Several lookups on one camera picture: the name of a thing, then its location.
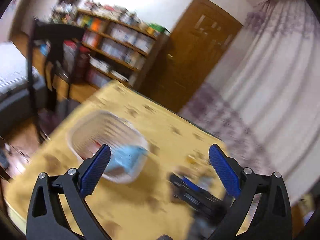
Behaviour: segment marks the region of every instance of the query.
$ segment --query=wooden door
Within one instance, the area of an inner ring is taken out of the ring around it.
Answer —
[[[140,93],[178,112],[242,25],[209,0],[193,0],[148,73]]]

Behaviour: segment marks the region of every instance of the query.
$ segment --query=black tool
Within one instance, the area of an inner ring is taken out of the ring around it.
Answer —
[[[111,240],[84,200],[92,194],[110,156],[109,146],[102,145],[79,169],[72,168],[64,175],[54,177],[44,172],[39,174],[28,210],[27,240]],[[66,196],[84,237],[71,230],[58,194]]]
[[[198,187],[186,177],[180,178],[172,173],[169,176],[169,181],[176,189],[174,197],[188,203],[199,215],[210,219],[212,224],[218,225],[224,218],[228,207],[223,201]]]
[[[284,181],[279,172],[271,176],[255,174],[226,157],[217,144],[209,149],[209,160],[233,202],[228,213],[209,237],[214,239],[289,240],[292,239],[291,208]],[[261,198],[253,220],[245,233],[236,237],[255,194]]]

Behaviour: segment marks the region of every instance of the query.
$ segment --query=table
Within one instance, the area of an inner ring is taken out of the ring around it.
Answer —
[[[86,100],[53,132],[37,150],[23,174],[7,186],[5,199],[10,217],[26,231],[26,217],[32,189],[40,172],[49,176],[64,174],[78,167],[76,156],[68,148],[66,135],[79,119],[92,111],[105,109],[127,119],[149,142],[150,153],[138,178],[130,184],[115,184],[101,178],[86,202],[93,214],[114,240],[155,240],[162,234],[174,240],[186,237],[192,222],[192,210],[184,203],[171,203],[167,174],[186,163],[192,153],[208,154],[219,139],[200,130],[164,107],[112,81]],[[224,188],[215,176],[211,193],[223,197]],[[61,203],[73,231],[81,233],[68,208]]]

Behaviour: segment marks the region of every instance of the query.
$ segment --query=bed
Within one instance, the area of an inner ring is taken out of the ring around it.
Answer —
[[[0,136],[32,116],[27,78],[27,60],[9,42],[0,43]],[[33,68],[38,108],[45,106],[44,78]]]

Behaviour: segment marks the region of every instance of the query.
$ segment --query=door handle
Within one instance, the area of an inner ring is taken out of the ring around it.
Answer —
[[[171,55],[171,54],[167,54],[167,59],[169,59],[169,60],[173,60],[173,56]]]

